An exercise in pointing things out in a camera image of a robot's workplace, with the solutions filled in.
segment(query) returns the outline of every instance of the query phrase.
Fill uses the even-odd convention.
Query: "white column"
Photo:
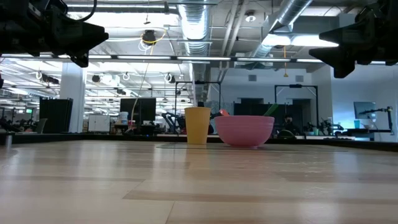
[[[85,109],[86,72],[74,63],[62,64],[60,99],[73,99],[69,132],[83,131]]]

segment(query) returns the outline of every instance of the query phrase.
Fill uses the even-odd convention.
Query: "wall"
[[[275,85],[296,84],[295,76],[303,75],[304,82],[302,85],[311,85],[311,74],[307,74],[304,69],[287,70],[289,77],[284,77],[285,71],[279,70],[245,70],[245,69],[229,69],[224,81],[221,85],[221,102],[222,103],[240,103],[241,98],[262,98],[264,103],[275,102]],[[216,80],[218,69],[212,68],[211,76]],[[256,82],[249,82],[248,75],[257,75]],[[277,102],[280,104],[292,104],[292,99],[315,99],[315,96],[306,88],[293,89],[282,88],[277,89]],[[218,92],[210,88],[210,101],[218,102]]]
[[[319,121],[328,119],[333,116],[332,108],[332,89],[331,89],[331,68],[324,66],[311,74],[312,85],[318,86],[318,108],[319,108]],[[317,123],[316,118],[316,103],[312,103],[312,121]]]
[[[357,65],[353,73],[344,79],[331,78],[334,123],[344,128],[354,128],[354,102],[375,102],[376,108],[392,106],[393,129],[397,130],[398,68],[382,65]],[[378,112],[376,125],[379,129],[388,129],[387,113]],[[397,135],[376,134],[376,141],[397,141]]]

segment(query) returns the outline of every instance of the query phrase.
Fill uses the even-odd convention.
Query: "green object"
[[[278,104],[274,103],[268,110],[267,112],[263,115],[263,116],[270,116],[277,108],[278,108]]]
[[[313,135],[315,135],[315,136],[319,135],[319,129],[318,128],[314,128],[313,129]]]

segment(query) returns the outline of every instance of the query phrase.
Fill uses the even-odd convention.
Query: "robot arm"
[[[62,0],[0,0],[0,56],[67,54],[80,67],[88,52],[109,38],[104,27],[67,17]]]

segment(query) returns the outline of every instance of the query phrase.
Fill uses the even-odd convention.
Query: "air duct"
[[[284,0],[279,11],[267,16],[266,20],[262,25],[262,33],[267,38],[268,34],[276,29],[280,29],[285,26],[293,26],[293,23],[303,13],[305,8],[311,4],[312,0]],[[251,54],[252,57],[261,58],[267,56],[267,54],[273,48],[273,45],[260,44],[257,49]]]
[[[183,38],[186,40],[208,40],[209,38],[209,11],[207,5],[182,4],[178,5],[181,15],[181,28]],[[186,42],[185,50],[189,56],[207,56],[208,44],[202,42]],[[206,72],[206,64],[193,63],[193,80],[203,80]]]

